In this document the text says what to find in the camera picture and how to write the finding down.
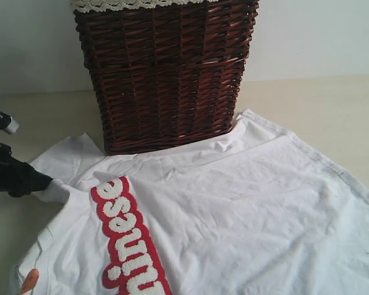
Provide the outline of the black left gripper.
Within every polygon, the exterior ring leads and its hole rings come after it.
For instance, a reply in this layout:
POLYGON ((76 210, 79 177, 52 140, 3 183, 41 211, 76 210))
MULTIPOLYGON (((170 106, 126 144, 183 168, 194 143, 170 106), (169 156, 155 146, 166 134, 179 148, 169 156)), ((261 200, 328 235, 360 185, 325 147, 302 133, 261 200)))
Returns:
POLYGON ((40 173, 30 164, 16 162, 11 147, 0 143, 0 192, 8 192, 11 197, 23 197, 47 189, 52 181, 50 176, 40 173))

